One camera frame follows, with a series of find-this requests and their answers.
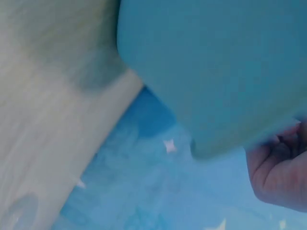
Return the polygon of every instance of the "skin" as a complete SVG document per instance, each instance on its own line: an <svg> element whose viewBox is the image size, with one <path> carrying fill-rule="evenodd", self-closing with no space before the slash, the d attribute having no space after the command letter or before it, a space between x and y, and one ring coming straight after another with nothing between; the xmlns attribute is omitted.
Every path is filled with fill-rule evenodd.
<svg viewBox="0 0 307 230"><path fill-rule="evenodd" d="M302 122L246 152L250 182L258 199L307 212L306 144L307 123Z"/></svg>

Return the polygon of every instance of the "light blue bedsheet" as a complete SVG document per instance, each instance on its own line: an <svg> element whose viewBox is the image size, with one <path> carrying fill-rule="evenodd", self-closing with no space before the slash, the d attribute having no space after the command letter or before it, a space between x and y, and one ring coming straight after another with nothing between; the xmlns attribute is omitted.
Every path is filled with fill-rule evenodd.
<svg viewBox="0 0 307 230"><path fill-rule="evenodd" d="M195 161L190 135L143 90L93 158L52 230L305 230L258 201L238 149Z"/></svg>

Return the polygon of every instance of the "star pattern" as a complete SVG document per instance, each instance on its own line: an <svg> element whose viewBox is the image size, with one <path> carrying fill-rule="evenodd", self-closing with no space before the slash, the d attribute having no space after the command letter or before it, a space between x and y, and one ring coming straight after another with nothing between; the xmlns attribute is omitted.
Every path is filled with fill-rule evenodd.
<svg viewBox="0 0 307 230"><path fill-rule="evenodd" d="M177 151L177 148L176 146L174 145L174 139L171 139L171 140L164 140L164 145L166 147L166 152L167 153L170 153L170 152L176 152Z"/></svg>
<svg viewBox="0 0 307 230"><path fill-rule="evenodd" d="M286 223L285 219L279 221L279 229L280 230L284 230L286 227L287 227L287 223Z"/></svg>
<svg viewBox="0 0 307 230"><path fill-rule="evenodd" d="M80 188L86 188L86 185L82 180L78 181L77 186L80 187Z"/></svg>
<svg viewBox="0 0 307 230"><path fill-rule="evenodd" d="M226 230L226 219L217 228L204 228L204 230Z"/></svg>

